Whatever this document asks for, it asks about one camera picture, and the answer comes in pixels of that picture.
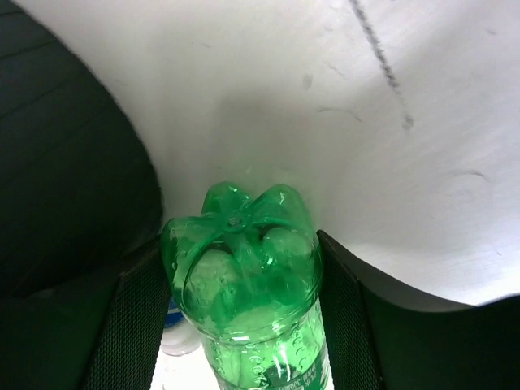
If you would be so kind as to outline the green plastic bottle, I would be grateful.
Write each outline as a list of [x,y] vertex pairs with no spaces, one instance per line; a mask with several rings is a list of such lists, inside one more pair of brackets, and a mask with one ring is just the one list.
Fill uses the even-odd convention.
[[198,216],[168,221],[162,261],[222,389],[324,389],[331,378],[323,260],[300,193],[213,185]]

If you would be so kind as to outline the clear unlabeled plastic bottle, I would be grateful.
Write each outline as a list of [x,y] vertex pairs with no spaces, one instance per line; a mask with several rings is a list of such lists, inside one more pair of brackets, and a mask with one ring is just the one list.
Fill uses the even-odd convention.
[[197,375],[196,351],[200,336],[170,298],[162,333],[160,350],[164,364],[163,389],[194,389]]

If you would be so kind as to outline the black plastic trash bin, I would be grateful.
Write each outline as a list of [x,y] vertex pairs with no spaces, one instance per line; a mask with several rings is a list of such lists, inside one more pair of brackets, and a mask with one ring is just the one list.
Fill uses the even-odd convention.
[[12,1],[1,4],[1,295],[26,297],[152,239],[156,172],[91,71]]

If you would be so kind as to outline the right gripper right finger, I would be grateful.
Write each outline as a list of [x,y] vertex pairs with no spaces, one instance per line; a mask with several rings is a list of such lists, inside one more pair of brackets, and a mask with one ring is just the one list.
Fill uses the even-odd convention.
[[414,288],[319,232],[337,389],[516,389],[519,298],[482,305]]

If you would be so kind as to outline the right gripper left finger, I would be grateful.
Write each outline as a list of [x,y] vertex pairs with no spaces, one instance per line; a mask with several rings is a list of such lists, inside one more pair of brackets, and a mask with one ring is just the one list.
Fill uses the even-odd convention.
[[3,389],[147,389],[169,290],[159,240],[25,298],[1,301]]

